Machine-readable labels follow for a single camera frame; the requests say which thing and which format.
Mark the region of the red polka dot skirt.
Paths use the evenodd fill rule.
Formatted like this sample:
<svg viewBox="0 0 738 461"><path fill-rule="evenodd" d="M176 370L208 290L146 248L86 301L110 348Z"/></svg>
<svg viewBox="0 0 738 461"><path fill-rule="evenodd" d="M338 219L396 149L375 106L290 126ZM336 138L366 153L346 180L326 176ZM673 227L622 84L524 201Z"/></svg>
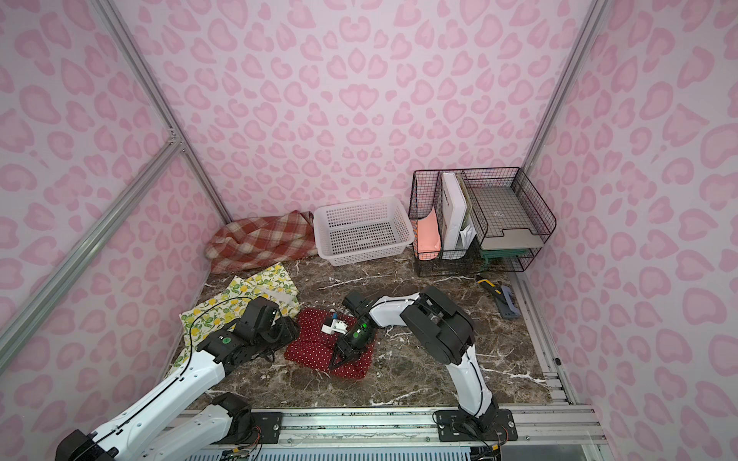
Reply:
<svg viewBox="0 0 738 461"><path fill-rule="evenodd" d="M369 346L358 360L346 363L336 370L329 369L338 334L326 334L322 332L322 327L327 319L332 319L334 316L349 328L357 322L355 317L343 313L317 308L302 309L297 316L299 336L288 345L284 358L303 367L346 378L346 380L362 380L372 364L374 345Z"/></svg>

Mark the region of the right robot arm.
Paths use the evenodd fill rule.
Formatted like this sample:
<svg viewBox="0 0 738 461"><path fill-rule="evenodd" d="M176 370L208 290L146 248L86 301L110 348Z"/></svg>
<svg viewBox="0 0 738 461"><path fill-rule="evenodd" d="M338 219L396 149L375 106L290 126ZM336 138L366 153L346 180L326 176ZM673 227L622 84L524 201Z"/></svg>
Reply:
<svg viewBox="0 0 738 461"><path fill-rule="evenodd" d="M449 372L459 398L459 410L478 430L490 428L499 411L478 363L472 318L438 288L429 285L416 294L376 299L350 292L343 305L357 318L340 334L328 368L358 361L382 328L406 327L425 351Z"/></svg>

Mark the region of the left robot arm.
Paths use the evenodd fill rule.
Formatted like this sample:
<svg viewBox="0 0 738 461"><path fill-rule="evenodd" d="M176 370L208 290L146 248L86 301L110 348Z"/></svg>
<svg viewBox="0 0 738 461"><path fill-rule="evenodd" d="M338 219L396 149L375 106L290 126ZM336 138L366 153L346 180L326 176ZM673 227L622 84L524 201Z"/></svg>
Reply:
<svg viewBox="0 0 738 461"><path fill-rule="evenodd" d="M273 301L257 297L242 315L191 347L184 365L115 418L90 433L74 430L59 443L58 460L184 460L209 445L225 445L223 460L250 457L279 440L282 415L254 414L245 399L224 393L171 428L185 409L238 367L296 340L298 323Z"/></svg>

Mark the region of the lemon print skirt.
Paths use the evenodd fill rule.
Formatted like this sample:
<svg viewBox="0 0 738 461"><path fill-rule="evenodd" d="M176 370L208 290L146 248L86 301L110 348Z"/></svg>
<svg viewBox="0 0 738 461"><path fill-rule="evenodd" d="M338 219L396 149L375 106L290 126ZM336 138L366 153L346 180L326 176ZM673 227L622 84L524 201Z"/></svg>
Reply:
<svg viewBox="0 0 738 461"><path fill-rule="evenodd" d="M278 305L279 317L296 319L301 307L299 290L282 263L274 264L245 279L235 276L213 297L180 315L184 346L176 354L165 376L170 376L189 359L191 345L197 346L207 335L241 317L248 303L263 297Z"/></svg>

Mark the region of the red plaid skirt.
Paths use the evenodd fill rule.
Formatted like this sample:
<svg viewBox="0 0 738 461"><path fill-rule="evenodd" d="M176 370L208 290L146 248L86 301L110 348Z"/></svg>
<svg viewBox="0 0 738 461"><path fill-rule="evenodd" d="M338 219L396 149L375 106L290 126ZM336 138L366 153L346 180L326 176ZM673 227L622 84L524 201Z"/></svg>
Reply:
<svg viewBox="0 0 738 461"><path fill-rule="evenodd" d="M204 249L213 274L259 269L317 255L309 212L244 218L218 230Z"/></svg>

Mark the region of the white plastic basket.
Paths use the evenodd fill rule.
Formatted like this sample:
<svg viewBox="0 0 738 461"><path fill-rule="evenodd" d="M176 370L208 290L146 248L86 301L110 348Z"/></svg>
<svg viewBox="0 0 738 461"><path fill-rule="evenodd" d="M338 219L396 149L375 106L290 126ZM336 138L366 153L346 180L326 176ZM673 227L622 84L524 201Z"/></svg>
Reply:
<svg viewBox="0 0 738 461"><path fill-rule="evenodd" d="M334 266L395 257L414 241L411 221L395 197L319 207L313 230L319 257Z"/></svg>

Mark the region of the pink folder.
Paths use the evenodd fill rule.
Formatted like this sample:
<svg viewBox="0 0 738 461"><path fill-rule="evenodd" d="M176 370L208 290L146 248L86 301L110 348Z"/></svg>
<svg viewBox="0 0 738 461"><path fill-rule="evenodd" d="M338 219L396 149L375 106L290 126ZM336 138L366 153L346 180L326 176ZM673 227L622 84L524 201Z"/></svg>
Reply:
<svg viewBox="0 0 738 461"><path fill-rule="evenodd" d="M420 261L436 259L442 249L437 215L433 207L430 213L417 221L415 253Z"/></svg>

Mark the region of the yellow black utility knife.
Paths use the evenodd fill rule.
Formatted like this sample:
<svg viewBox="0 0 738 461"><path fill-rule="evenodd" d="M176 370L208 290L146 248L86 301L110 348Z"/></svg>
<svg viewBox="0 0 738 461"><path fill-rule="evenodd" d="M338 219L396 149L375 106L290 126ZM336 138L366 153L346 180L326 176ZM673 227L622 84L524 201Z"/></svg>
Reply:
<svg viewBox="0 0 738 461"><path fill-rule="evenodd" d="M482 275L476 276L476 282L494 299L498 312L504 320L514 320L522 316L521 310L515 307L509 287L496 284Z"/></svg>

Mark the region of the white book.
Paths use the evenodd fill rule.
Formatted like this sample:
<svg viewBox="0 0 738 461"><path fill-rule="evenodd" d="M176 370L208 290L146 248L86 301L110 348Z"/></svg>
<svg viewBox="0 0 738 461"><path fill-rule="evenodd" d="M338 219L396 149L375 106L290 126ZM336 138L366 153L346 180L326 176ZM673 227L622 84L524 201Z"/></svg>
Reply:
<svg viewBox="0 0 738 461"><path fill-rule="evenodd" d="M457 245L463 231L467 202L457 174L446 172L441 175L442 237L444 257L457 257Z"/></svg>

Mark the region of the grey paper tray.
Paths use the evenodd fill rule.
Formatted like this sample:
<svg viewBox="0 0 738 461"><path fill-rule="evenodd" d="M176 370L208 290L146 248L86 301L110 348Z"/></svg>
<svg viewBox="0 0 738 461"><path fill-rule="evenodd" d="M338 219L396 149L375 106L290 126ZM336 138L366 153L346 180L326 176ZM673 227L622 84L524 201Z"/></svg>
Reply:
<svg viewBox="0 0 738 461"><path fill-rule="evenodd" d="M518 251L543 246L541 230L510 187L475 187L470 191L470 199L482 250Z"/></svg>

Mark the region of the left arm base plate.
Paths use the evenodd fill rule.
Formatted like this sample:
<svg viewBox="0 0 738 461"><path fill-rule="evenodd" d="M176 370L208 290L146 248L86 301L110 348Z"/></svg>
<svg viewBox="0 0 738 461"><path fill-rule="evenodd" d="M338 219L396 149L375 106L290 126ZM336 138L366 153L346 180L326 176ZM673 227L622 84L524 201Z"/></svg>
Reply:
<svg viewBox="0 0 738 461"><path fill-rule="evenodd" d="M273 445L279 442L284 414L254 412L252 405L232 393L215 398L205 409L206 423L216 426L211 445Z"/></svg>

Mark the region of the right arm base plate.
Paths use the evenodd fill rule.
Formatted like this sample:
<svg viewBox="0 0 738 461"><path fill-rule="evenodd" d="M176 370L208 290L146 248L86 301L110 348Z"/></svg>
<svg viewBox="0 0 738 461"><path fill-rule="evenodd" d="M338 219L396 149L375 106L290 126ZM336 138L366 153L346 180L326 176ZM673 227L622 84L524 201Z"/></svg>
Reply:
<svg viewBox="0 0 738 461"><path fill-rule="evenodd" d="M490 407L482 418L461 409L438 410L432 414L441 442L494 442L505 445L517 441L517 424L512 412Z"/></svg>

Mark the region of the aluminium frame rail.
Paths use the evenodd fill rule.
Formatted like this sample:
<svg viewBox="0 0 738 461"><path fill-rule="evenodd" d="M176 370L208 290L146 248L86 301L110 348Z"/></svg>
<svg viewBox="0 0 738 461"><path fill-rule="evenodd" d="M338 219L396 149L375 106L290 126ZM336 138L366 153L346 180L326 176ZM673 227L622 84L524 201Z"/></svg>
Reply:
<svg viewBox="0 0 738 461"><path fill-rule="evenodd" d="M605 431L595 412L582 405L501 407L512 412L518 440L505 445L599 446ZM262 448L399 448L409 446L504 446L494 442L441 442L432 414L456 408L372 407L286 409L279 442ZM198 413L183 412L169 426L175 428Z"/></svg>

